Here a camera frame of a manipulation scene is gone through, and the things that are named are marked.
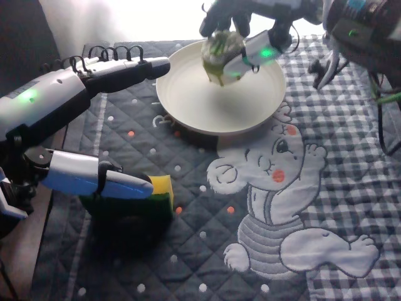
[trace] bear ear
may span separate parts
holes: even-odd
[[[273,117],[284,123],[290,123],[292,118],[289,116],[291,108],[286,102],[282,102],[280,108],[274,113]]]
[[[234,164],[234,160],[219,158],[209,165],[207,168],[207,180],[215,192],[233,194],[246,186],[247,182]]]

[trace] white plate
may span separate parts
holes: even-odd
[[[201,48],[200,41],[175,52],[170,71],[156,81],[160,103],[175,121],[203,134],[232,135],[257,127],[279,108],[286,80],[276,61],[220,87],[203,69]]]

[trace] cupcake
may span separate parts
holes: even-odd
[[[244,38],[236,31],[216,31],[202,45],[203,67],[209,80],[222,87],[241,79],[238,75],[225,75],[224,66],[245,47]]]

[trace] orange cheek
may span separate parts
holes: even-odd
[[[296,135],[296,128],[294,125],[288,125],[286,129],[287,129],[288,135],[290,135],[290,136]]]
[[[284,181],[284,171],[282,171],[281,169],[277,169],[273,172],[272,175],[273,181],[277,182],[277,183],[281,183]]]

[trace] gingham pattern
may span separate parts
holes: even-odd
[[[169,56],[189,43],[124,44],[142,45],[147,56]],[[371,236],[380,259],[364,279],[352,279],[328,265],[287,281],[269,281],[253,272],[227,269],[223,251],[237,241],[238,225],[247,213],[247,192],[222,196],[211,191],[206,169],[217,157],[215,141],[168,122],[154,127],[153,119],[165,112],[157,105],[154,81],[146,81],[108,95],[99,155],[128,172],[171,174],[175,208],[182,207],[182,214],[175,217],[154,250],[138,256],[131,250],[151,240],[150,230],[132,233],[127,239],[124,227],[121,232],[93,228],[88,236],[80,237],[85,211],[76,200],[71,201],[70,222],[56,254],[56,271],[50,277],[50,297],[39,300],[63,300],[71,277],[76,277],[73,300],[399,300],[401,165],[381,151],[375,106],[363,70],[352,65],[322,91],[313,89],[308,66],[327,54],[321,37],[312,36],[302,38],[295,53],[279,60],[286,74],[285,100],[292,108],[292,123],[305,143],[322,145],[328,152],[318,198],[301,218],[306,227],[326,228],[349,241],[362,234]],[[93,152],[99,111],[95,104],[85,114],[74,150]],[[129,130],[135,131],[135,137],[127,136]],[[180,131],[181,137],[176,137],[175,131]],[[210,148],[200,149],[202,143]],[[236,209],[232,216],[227,214],[229,206]],[[206,239],[200,235],[203,231]],[[73,259],[79,241],[84,241],[85,247],[75,275],[71,271],[75,271]],[[138,291],[141,284],[146,288],[142,293]],[[207,285],[204,293],[199,292],[202,284]],[[82,288],[84,297],[79,293]]]

